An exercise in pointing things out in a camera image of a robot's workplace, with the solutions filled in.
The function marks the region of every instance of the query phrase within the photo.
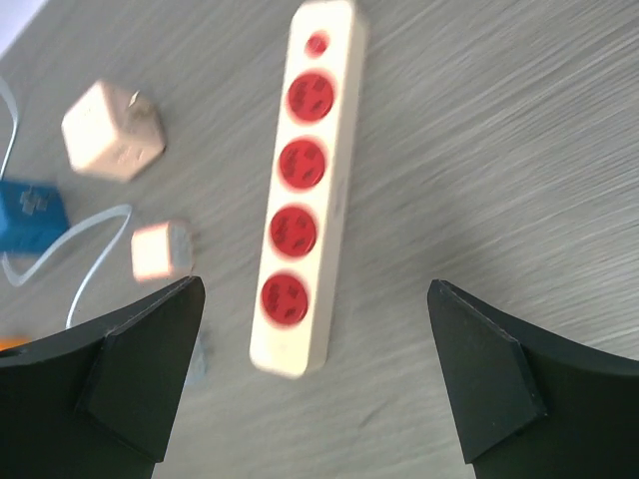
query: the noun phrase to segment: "cable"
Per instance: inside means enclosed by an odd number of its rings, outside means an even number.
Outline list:
[[[0,96],[2,96],[3,100],[7,104],[9,108],[9,113],[11,114],[11,118],[13,120],[13,133],[11,134],[11,140],[9,141],[9,146],[7,147],[7,152],[4,156],[4,160],[2,162],[2,167],[0,167],[0,181],[4,178],[5,170],[7,169],[7,165],[9,164],[9,158],[11,157],[11,153],[13,152],[13,146],[15,144],[16,136],[18,134],[18,127],[20,125],[20,116],[18,112],[18,106],[15,100],[15,97],[11,93],[11,89],[7,85],[7,83],[0,77]],[[71,307],[69,308],[69,313],[67,314],[67,321],[65,328],[69,329],[72,326],[73,314],[78,306],[78,301],[80,300],[80,296],[84,292],[87,284],[94,276],[98,268],[105,261],[111,250],[115,247],[116,243],[120,240],[122,235],[124,234],[129,221],[131,220],[131,216],[133,214],[133,208],[130,205],[119,205],[118,207],[113,207],[103,212],[97,213],[92,217],[86,218],[85,220],[79,222],[74,227],[67,230],[63,233],[58,239],[56,239],[44,253],[38,258],[38,260],[25,272],[22,274],[17,273],[13,267],[11,266],[11,262],[9,261],[9,256],[7,253],[2,254],[2,268],[4,269],[4,273],[7,276],[9,282],[15,286],[20,287],[24,285],[31,277],[38,272],[40,267],[45,263],[54,252],[56,252],[62,245],[64,245],[67,241],[73,239],[77,235],[83,233],[84,231],[99,225],[103,222],[114,218],[124,218],[124,222],[122,226],[118,230],[118,232],[113,236],[111,241],[106,245],[103,251],[100,253],[96,261],[93,263],[87,274],[84,276],[84,279],[80,283],[78,290],[76,291],[76,295],[71,302]]]

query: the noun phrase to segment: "blue cube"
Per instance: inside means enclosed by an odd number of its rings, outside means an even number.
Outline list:
[[[1,252],[40,254],[68,229],[56,187],[0,181]]]

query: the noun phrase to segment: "wire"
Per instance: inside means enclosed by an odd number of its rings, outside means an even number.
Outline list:
[[[11,134],[11,140],[9,141],[9,146],[7,147],[7,152],[4,156],[4,160],[2,162],[2,167],[0,167],[0,181],[4,178],[5,170],[7,169],[7,165],[9,164],[9,159],[11,158],[11,154],[13,153],[13,147],[15,145],[16,136],[18,134],[18,127],[20,125],[20,115],[18,112],[18,106],[16,103],[16,99],[11,93],[11,89],[7,85],[7,83],[0,77],[0,96],[2,96],[3,100],[7,104],[9,108],[9,113],[11,114],[11,119],[13,120],[13,132]],[[11,262],[9,261],[9,256],[7,253],[2,254],[2,268],[4,269],[4,273],[7,276],[7,279],[11,283],[11,285],[15,287],[20,287],[24,285],[31,277],[38,272],[40,267],[46,262],[53,253],[55,253],[60,247],[62,247],[66,242],[73,239],[77,235],[83,233],[84,231],[99,225],[103,222],[114,218],[124,218],[124,222],[122,226],[115,234],[115,236],[109,241],[103,251],[100,253],[96,261],[93,263],[87,274],[84,276],[84,279],[80,283],[78,290],[76,291],[76,295],[71,302],[71,307],[69,308],[69,313],[67,314],[67,321],[65,328],[69,329],[72,326],[73,315],[78,307],[78,301],[80,301],[80,296],[84,292],[87,284],[91,280],[91,278],[95,275],[98,268],[105,261],[109,253],[113,250],[117,242],[120,240],[122,235],[124,234],[129,221],[131,220],[131,216],[133,214],[133,208],[130,205],[119,205],[118,207],[113,207],[103,212],[97,213],[92,217],[88,217],[85,220],[79,222],[74,227],[67,230],[63,233],[58,239],[56,239],[44,253],[38,258],[38,260],[25,272],[17,273],[13,267],[11,266]]]

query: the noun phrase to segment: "table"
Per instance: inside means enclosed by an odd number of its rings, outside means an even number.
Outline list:
[[[360,0],[371,24],[329,359],[299,381],[248,348],[291,18],[299,0],[51,0],[0,61],[24,122],[8,177],[55,182],[74,223],[197,232],[209,372],[187,388],[158,479],[473,477],[428,324],[445,278],[571,339],[639,358],[639,4]],[[65,111],[98,78],[167,129],[130,184],[73,174]],[[0,148],[9,135],[0,118]],[[61,330],[119,224],[32,282],[0,278],[0,334]],[[77,321],[131,302],[128,241]]]

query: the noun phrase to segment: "beige block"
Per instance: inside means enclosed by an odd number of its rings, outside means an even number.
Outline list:
[[[131,238],[131,263],[137,282],[189,275],[194,262],[187,225],[171,221],[136,230]]]
[[[102,80],[64,116],[62,134],[76,173],[117,182],[130,181],[166,147],[153,105]]]

